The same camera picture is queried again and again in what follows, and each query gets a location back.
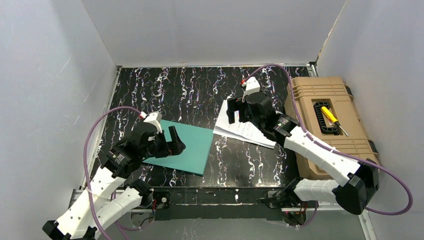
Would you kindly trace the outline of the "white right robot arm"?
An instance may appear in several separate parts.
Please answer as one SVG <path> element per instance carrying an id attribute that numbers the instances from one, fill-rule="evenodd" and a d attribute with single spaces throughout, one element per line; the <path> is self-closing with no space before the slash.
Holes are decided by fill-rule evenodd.
<path id="1" fill-rule="evenodd" d="M 275 110 L 271 99 L 262 91 L 246 97 L 227 99 L 230 124 L 252 123 L 267 139 L 305 157 L 327 174 L 330 180 L 296 178 L 284 190 L 288 201 L 336 203 L 345 211 L 360 215 L 379 188 L 377 164 L 342 155 L 334 147 L 304 131 L 298 120 Z"/>

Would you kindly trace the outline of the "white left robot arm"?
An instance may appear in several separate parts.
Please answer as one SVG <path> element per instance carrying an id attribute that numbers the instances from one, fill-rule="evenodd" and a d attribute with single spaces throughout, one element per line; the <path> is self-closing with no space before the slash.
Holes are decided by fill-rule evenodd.
<path id="1" fill-rule="evenodd" d="M 180 155 L 186 148 L 177 129 L 158 131 L 152 123 L 142 123 L 129 137 L 118 141 L 107 153 L 95 176 L 73 205 L 58 219 L 48 220 L 42 230 L 52 240 L 96 240 L 106 229 L 143 202 L 152 202 L 154 189 L 139 179 L 129 183 L 111 200 L 115 190 L 148 158 Z"/>

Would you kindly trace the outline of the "white printed paper stack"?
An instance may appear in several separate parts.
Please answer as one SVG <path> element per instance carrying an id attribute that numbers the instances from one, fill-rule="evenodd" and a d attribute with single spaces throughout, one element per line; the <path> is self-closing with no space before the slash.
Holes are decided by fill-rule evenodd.
<path id="1" fill-rule="evenodd" d="M 275 147 L 276 143 L 267 139 L 251 122 L 239 122 L 239 111 L 234 112 L 235 123 L 229 124 L 227 109 L 227 100 L 224 100 L 213 129 L 214 134 L 270 149 Z"/>

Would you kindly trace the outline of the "teal paper folder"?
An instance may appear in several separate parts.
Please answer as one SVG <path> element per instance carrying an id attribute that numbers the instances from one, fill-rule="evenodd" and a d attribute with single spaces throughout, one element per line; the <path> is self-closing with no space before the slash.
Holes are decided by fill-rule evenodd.
<path id="1" fill-rule="evenodd" d="M 202 176 L 214 136 L 213 130 L 168 120 L 162 120 L 160 124 L 168 141 L 171 139 L 168 127 L 174 126 L 186 148 L 179 155 L 165 158 L 152 157 L 144 162 Z"/>

